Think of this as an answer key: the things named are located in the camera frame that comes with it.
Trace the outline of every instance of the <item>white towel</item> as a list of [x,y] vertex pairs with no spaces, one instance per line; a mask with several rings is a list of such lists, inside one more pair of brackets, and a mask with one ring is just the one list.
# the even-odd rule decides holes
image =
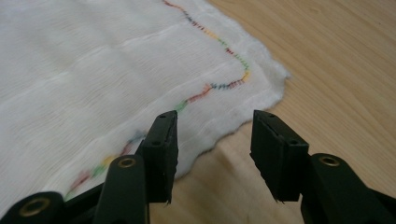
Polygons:
[[173,109],[186,174],[289,75],[205,0],[3,0],[0,36],[1,216],[32,193],[103,182]]

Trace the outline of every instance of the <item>black plastic part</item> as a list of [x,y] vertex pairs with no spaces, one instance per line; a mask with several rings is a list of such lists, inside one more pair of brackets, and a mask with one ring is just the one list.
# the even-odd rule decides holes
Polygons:
[[93,224],[149,223],[145,164],[137,155],[111,162]]
[[[396,223],[375,194],[338,157],[322,153],[311,156],[305,185],[308,186],[303,191],[305,223]],[[325,213],[320,220],[312,218],[318,210]]]
[[250,156],[276,200],[298,201],[308,148],[308,143],[277,116],[254,111]]
[[177,112],[158,116],[136,155],[146,164],[146,183],[150,203],[170,203],[177,170]]
[[64,198],[57,192],[33,194],[15,203],[0,224],[59,224],[64,211]]
[[65,203],[64,213],[69,224],[92,223],[102,187],[103,184],[98,185]]

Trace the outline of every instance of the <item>gauze cloth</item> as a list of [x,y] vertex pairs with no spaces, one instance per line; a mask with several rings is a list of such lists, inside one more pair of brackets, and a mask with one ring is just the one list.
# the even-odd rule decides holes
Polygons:
[[105,180],[156,116],[178,112],[177,176],[289,73],[204,0],[0,2],[0,215],[38,191]]

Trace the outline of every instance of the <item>wooden table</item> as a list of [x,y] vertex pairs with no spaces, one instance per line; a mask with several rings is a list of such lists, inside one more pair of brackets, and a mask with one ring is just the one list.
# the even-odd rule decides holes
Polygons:
[[[310,153],[343,158],[364,183],[396,197],[396,2],[210,0],[292,73],[277,114]],[[249,157],[251,123],[220,140],[176,182],[151,223],[304,223],[276,203]]]

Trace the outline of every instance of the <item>embroidered line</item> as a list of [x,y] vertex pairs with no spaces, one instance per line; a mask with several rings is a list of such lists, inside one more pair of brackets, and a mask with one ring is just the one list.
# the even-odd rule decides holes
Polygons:
[[192,97],[181,101],[178,105],[175,106],[175,110],[177,112],[181,112],[184,110],[184,108],[186,108],[187,105],[200,100],[202,98],[204,98],[205,96],[207,96],[207,94],[211,91],[211,90],[217,90],[217,91],[225,91],[225,90],[230,90],[233,89],[237,86],[240,86],[242,84],[244,84],[248,78],[250,77],[250,70],[249,70],[249,65],[248,63],[239,55],[236,54],[233,50],[231,50],[229,44],[221,39],[218,35],[216,35],[214,32],[210,31],[209,29],[207,29],[206,27],[204,27],[203,25],[201,25],[199,22],[195,21],[190,14],[183,8],[180,7],[178,5],[174,5],[170,2],[168,2],[167,0],[163,0],[163,2],[169,6],[169,7],[175,7],[177,9],[179,9],[184,16],[186,17],[186,19],[190,22],[190,24],[198,29],[200,29],[201,31],[203,31],[206,35],[212,37],[213,39],[216,39],[217,41],[219,41],[219,43],[224,47],[224,50],[226,51],[226,53],[231,54],[235,57],[235,59],[237,59],[244,67],[245,71],[244,71],[244,75],[242,75],[242,77],[240,79],[234,80],[230,83],[210,83],[210,84],[205,84],[203,90],[196,94],[193,95]]
[[[242,75],[241,78],[231,81],[229,83],[210,83],[210,84],[206,83],[203,87],[203,90],[200,93],[195,94],[195,95],[191,96],[190,98],[181,101],[178,105],[175,106],[175,110],[178,113],[183,111],[187,105],[206,97],[212,90],[215,90],[215,91],[231,90],[231,89],[247,82],[248,78],[250,77],[250,70],[249,70],[248,63],[239,54],[235,53],[230,48],[229,44],[225,40],[221,39],[214,32],[210,31],[209,29],[207,29],[203,25],[201,25],[199,22],[195,21],[183,7],[171,4],[170,2],[168,2],[166,0],[163,0],[163,2],[169,7],[174,7],[174,8],[179,9],[184,14],[186,19],[189,21],[189,23],[193,27],[200,29],[202,32],[204,32],[209,37],[217,40],[224,47],[225,52],[234,56],[235,59],[237,59],[245,69],[244,74]],[[78,175],[78,178],[70,186],[69,191],[67,191],[67,193],[65,195],[65,200],[67,201],[67,200],[71,199],[76,194],[77,189],[81,185],[83,185],[85,182],[87,182],[89,179],[93,179],[99,175],[102,175],[114,159],[116,159],[119,156],[129,154],[131,152],[133,144],[145,137],[146,137],[145,133],[136,132],[134,137],[127,142],[126,146],[122,149],[120,154],[108,156],[108,157],[104,158],[99,165],[91,168],[90,170],[82,171]]]
[[90,170],[85,170],[79,173],[78,178],[70,186],[69,191],[67,191],[66,195],[64,196],[64,199],[66,201],[71,199],[76,194],[78,187],[80,187],[89,179],[96,178],[97,176],[103,174],[107,170],[110,163],[114,161],[114,159],[129,154],[132,150],[132,145],[145,137],[146,137],[145,133],[137,131],[134,134],[134,137],[127,142],[126,146],[122,149],[120,154],[108,156],[104,160],[102,160],[102,162],[99,165],[91,168]]

